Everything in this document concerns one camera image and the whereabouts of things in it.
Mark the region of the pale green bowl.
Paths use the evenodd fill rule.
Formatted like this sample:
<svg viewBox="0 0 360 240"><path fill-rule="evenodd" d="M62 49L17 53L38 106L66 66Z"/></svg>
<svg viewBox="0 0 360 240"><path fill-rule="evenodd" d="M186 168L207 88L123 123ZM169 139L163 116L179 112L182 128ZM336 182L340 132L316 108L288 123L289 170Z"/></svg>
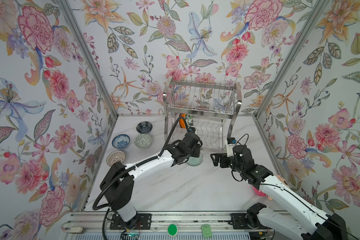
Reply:
<svg viewBox="0 0 360 240"><path fill-rule="evenodd" d="M200 154L198 157L189 157L187 164L192 167L200 165L203 161L203 155Z"/></svg>

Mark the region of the white bowl orange outside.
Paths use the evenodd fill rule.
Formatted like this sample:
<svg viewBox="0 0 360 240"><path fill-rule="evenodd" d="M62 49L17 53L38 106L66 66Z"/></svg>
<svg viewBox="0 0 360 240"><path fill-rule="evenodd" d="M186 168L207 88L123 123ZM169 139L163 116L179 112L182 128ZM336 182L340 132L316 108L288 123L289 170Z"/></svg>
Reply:
<svg viewBox="0 0 360 240"><path fill-rule="evenodd" d="M179 125L180 125L180 128L182 128L182 129L187 128L186 121L185 121L185 115L186 114L180 114L181 119L179 120Z"/></svg>

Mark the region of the green leaf pattern bowl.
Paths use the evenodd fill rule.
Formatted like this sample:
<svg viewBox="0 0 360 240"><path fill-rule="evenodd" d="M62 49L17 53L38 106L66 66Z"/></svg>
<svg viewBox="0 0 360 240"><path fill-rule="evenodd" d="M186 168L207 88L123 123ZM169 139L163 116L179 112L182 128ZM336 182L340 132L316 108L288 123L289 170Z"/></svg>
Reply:
<svg viewBox="0 0 360 240"><path fill-rule="evenodd" d="M185 115L186 124L189 128L194 126L194 116L190 114Z"/></svg>

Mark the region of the green geometric pattern bowl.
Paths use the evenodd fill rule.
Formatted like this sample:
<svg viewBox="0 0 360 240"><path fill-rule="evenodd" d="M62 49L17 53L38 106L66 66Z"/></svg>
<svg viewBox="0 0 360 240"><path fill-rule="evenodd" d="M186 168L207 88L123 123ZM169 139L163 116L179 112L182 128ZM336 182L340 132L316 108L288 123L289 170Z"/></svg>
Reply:
<svg viewBox="0 0 360 240"><path fill-rule="evenodd" d="M152 137L149 134L140 134L135 138L135 146L139 149L148 149L153 142Z"/></svg>

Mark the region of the stainless steel dish rack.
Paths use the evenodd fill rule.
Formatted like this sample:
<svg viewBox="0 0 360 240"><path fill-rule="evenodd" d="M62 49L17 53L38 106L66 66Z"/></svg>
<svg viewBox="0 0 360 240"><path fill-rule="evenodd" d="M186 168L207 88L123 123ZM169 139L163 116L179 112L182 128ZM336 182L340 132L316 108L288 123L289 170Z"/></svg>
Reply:
<svg viewBox="0 0 360 240"><path fill-rule="evenodd" d="M232 86L170 80L164 88L164 136L171 128L175 131L171 141L182 139L186 133L176 118L180 114L194 116L194 128L203 141L203 147L223 150L227 138L233 132L235 121L242 106L242 88L239 83Z"/></svg>

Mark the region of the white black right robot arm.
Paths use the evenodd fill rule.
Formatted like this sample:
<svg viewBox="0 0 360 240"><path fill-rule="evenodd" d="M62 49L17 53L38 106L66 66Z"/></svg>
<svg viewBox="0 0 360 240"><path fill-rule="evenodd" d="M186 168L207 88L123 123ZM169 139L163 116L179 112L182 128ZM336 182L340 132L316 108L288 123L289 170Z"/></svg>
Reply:
<svg viewBox="0 0 360 240"><path fill-rule="evenodd" d="M265 204L256 203L246 211L250 228L268 227L292 240L347 240L350 237L342 217L329 215L310 204L269 169L255 164L247 146L234 146L225 154L211 154L211 159L214 166L239 173L243 181L271 197L294 217L290 219Z"/></svg>

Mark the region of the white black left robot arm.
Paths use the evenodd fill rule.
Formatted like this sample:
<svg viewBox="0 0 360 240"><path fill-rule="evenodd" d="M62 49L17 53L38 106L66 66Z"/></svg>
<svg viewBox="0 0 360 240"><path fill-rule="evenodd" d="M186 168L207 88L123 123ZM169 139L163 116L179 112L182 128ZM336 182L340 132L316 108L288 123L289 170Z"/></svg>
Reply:
<svg viewBox="0 0 360 240"><path fill-rule="evenodd" d="M182 165L190 157L200 156L203 141L197 135L196 128L186 126L184 137L170 143L175 128L171 128L159 153L129 165L120 162L113 164L100 184L101 192L95 199L92 210L107 208L121 217L124 223L137 219L138 212L131 202L135 184L161 170Z"/></svg>

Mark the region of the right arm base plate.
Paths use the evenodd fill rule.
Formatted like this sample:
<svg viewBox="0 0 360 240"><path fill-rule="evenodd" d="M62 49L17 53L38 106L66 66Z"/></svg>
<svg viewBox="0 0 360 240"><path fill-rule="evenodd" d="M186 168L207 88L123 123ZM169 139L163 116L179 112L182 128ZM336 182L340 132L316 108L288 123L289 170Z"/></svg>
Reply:
<svg viewBox="0 0 360 240"><path fill-rule="evenodd" d="M247 213L232 213L229 224L233 226L234 230L268 230L269 228L263 226L255 214Z"/></svg>

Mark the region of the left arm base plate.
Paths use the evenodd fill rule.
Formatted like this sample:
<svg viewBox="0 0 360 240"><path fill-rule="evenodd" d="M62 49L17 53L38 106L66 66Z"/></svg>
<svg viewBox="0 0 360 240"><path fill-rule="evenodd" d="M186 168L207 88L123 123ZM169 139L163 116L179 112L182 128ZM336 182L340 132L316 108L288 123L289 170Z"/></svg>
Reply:
<svg viewBox="0 0 360 240"><path fill-rule="evenodd" d="M113 215L110 230L150 230L152 214L137 214L125 222L119 215Z"/></svg>

